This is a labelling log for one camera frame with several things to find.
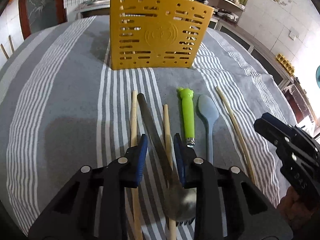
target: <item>white tiled wall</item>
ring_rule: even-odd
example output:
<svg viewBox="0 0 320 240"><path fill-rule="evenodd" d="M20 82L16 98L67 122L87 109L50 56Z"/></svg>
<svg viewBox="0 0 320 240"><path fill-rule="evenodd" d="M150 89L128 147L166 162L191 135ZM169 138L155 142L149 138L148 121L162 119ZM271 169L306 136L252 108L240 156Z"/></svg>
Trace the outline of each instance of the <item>white tiled wall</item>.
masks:
<svg viewBox="0 0 320 240"><path fill-rule="evenodd" d="M248 0L239 26L274 55L281 53L292 62L319 118L320 89L315 73L320 65L320 15L311 0ZM299 33L294 41L289 38L291 28Z"/></svg>
<svg viewBox="0 0 320 240"><path fill-rule="evenodd" d="M12 55L9 35L11 35L13 48L16 50L23 43L23 36L19 18L18 0L11 0L0 16L0 43L3 44L8 56ZM0 69L7 61L0 49Z"/></svg>

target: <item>gray tablecloth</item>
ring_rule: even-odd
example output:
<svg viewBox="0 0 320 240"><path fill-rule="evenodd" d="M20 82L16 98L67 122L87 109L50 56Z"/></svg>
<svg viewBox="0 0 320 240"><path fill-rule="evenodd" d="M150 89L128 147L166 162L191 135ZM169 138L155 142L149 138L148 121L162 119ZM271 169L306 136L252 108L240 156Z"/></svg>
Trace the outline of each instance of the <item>gray tablecloth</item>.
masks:
<svg viewBox="0 0 320 240"><path fill-rule="evenodd" d="M131 91L144 93L158 133L169 105L171 133L183 136L178 87L194 90L196 146L206 157L206 132L196 109L209 95L220 113L213 131L217 167L244 168L230 117L215 91L229 100L244 134L259 189L277 205L288 183L279 172L275 147L253 129L270 112L295 124L292 110L272 77L237 42L208 29L193 68L110 68L108 17L91 17L31 35L0 70L0 198L27 233L59 189L83 165L107 165L124 155L130 139ZM145 133L140 111L138 130ZM139 188L145 239L165 239L164 177L149 147ZM126 192L128 235L133 237L131 192ZM191 239L194 224L177 228Z"/></svg>

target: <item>wall socket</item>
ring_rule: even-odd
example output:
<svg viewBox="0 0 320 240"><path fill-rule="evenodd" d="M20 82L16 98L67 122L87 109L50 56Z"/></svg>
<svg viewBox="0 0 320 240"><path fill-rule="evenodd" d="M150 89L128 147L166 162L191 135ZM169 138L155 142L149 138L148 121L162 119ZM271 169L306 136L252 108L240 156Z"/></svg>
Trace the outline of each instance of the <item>wall socket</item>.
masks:
<svg viewBox="0 0 320 240"><path fill-rule="evenodd" d="M299 33L294 28L291 28L289 37L294 40L296 37L299 37Z"/></svg>

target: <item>light blue spatula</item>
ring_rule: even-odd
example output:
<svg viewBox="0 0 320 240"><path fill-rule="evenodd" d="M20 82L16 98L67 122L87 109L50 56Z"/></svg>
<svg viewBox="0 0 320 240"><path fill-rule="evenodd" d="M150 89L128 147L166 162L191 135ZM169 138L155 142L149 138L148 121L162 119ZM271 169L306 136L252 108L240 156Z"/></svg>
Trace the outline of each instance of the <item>light blue spatula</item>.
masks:
<svg viewBox="0 0 320 240"><path fill-rule="evenodd" d="M213 164L212 130L214 123L219 117L219 111L212 99L206 95L199 96L198 108L201 115L203 115L207 121L207 161Z"/></svg>

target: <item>yellow utensil holder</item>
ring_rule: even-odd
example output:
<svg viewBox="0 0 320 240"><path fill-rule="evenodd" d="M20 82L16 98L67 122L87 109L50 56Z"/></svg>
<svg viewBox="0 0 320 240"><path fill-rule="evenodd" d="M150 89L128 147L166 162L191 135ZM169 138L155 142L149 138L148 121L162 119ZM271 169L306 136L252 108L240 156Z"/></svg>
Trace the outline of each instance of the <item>yellow utensil holder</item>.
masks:
<svg viewBox="0 0 320 240"><path fill-rule="evenodd" d="M112 69L191 67L212 13L190 0L111 0Z"/></svg>

